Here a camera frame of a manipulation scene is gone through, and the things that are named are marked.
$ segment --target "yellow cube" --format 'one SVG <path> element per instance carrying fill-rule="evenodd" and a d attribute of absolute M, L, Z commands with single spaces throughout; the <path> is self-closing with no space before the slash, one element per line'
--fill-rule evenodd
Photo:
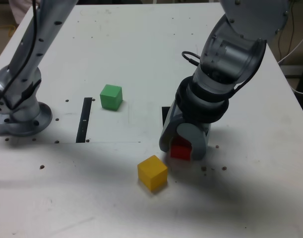
<path fill-rule="evenodd" d="M 138 177 L 150 191 L 167 182 L 168 168 L 155 155 L 138 165 Z"/>

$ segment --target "black metal bar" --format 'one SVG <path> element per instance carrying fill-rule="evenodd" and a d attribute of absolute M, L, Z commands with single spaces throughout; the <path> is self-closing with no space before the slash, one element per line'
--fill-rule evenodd
<path fill-rule="evenodd" d="M 84 98 L 80 123 L 78 125 L 78 131 L 76 136 L 76 143 L 85 143 L 87 126 L 91 113 L 91 106 L 92 98 Z"/>

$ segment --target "cable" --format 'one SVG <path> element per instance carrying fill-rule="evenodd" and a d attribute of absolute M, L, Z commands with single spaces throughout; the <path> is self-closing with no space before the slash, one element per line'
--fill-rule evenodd
<path fill-rule="evenodd" d="M 23 69 L 25 68 L 25 66 L 27 65 L 27 63 L 29 62 L 32 52 L 34 50 L 34 46 L 36 43 L 36 39 L 37 39 L 37 11 L 36 11 L 36 0 L 32 0 L 32 10 L 33 10 L 33 39 L 32 39 L 32 43 L 31 43 L 31 47 L 30 47 L 30 51 L 27 55 L 26 60 L 24 61 L 24 63 L 22 64 L 22 66 L 20 67 L 20 69 L 18 70 L 18 72 L 15 74 L 15 76 L 9 81 L 9 83 L 5 86 L 4 90 L 2 91 L 2 93 L 0 93 L 0 100 L 5 96 L 6 92 L 8 91 L 8 89 L 11 87 L 11 85 L 13 84 L 13 82 L 17 79 L 17 77 L 19 76 L 19 74 L 23 71 Z M 7 107 L 9 107 L 10 110 L 13 110 L 13 108 L 9 105 L 8 101 L 5 100 Z"/>
<path fill-rule="evenodd" d="M 292 39 L 294 37 L 295 34 L 295 19 L 294 19 L 294 5 L 295 5 L 295 0 L 293 1 L 293 3 L 291 4 L 291 19 L 292 19 L 292 34 L 291 34 L 291 39 L 290 39 L 290 43 L 289 43 L 289 48 L 288 48 L 288 52 L 287 54 L 289 54 L 290 49 L 291 49 L 291 44 L 292 44 Z"/>
<path fill-rule="evenodd" d="M 299 46 L 300 44 L 303 42 L 303 39 L 299 42 L 299 44 L 289 53 L 287 54 L 285 57 L 283 57 L 281 60 L 279 60 L 277 63 L 281 63 L 285 58 L 287 58 L 289 55 L 291 55 Z"/>
<path fill-rule="evenodd" d="M 195 66 L 198 66 L 199 65 L 199 62 L 193 60 L 193 59 L 190 59 L 189 57 L 187 57 L 186 55 L 191 55 L 191 56 L 194 56 L 198 59 L 200 59 L 200 56 L 198 56 L 197 54 L 195 53 L 192 53 L 190 51 L 183 51 L 182 52 L 182 57 L 185 58 L 187 61 L 189 61 L 191 64 L 195 65 Z"/>
<path fill-rule="evenodd" d="M 0 26 L 0 29 L 3 29 L 3 28 L 9 28 L 8 37 L 12 37 L 14 32 L 16 31 L 16 27 L 14 25 Z"/>
<path fill-rule="evenodd" d="M 297 91 L 297 90 L 296 90 L 296 89 L 294 89 L 293 87 L 291 87 L 291 86 L 290 86 L 290 88 L 291 88 L 291 89 L 292 89 L 292 91 L 294 91 L 295 93 L 298 93 L 298 94 L 303 95 L 303 93 L 302 93 L 302 92 Z"/>

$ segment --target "red cube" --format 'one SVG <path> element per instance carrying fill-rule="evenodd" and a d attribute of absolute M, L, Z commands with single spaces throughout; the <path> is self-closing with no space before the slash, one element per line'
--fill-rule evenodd
<path fill-rule="evenodd" d="M 170 149 L 171 158 L 190 161 L 191 151 L 191 143 L 181 136 L 177 136 L 172 140 Z"/>

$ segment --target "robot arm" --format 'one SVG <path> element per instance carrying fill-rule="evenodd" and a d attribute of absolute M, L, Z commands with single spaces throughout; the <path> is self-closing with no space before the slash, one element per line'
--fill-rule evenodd
<path fill-rule="evenodd" d="M 220 2 L 226 14 L 207 39 L 193 76 L 181 82 L 159 141 L 160 149 L 168 152 L 173 138 L 184 138 L 192 145 L 193 160 L 204 157 L 211 123 L 258 71 L 266 40 L 287 21 L 286 0 Z"/>
<path fill-rule="evenodd" d="M 0 135 L 32 135 L 50 124 L 51 109 L 36 99 L 41 83 L 38 64 L 76 2 L 41 1 L 13 59 L 0 70 Z M 207 40 L 195 73 L 181 82 L 160 138 L 160 148 L 166 152 L 175 136 L 185 138 L 195 160 L 206 152 L 210 124 L 223 116 L 228 99 L 254 76 L 266 40 L 287 21 L 286 0 L 221 0 L 221 4 L 226 14 Z"/>
<path fill-rule="evenodd" d="M 51 109 L 36 98 L 41 83 L 38 65 L 76 3 L 41 1 L 10 64 L 0 70 L 0 135 L 32 135 L 50 124 Z"/>

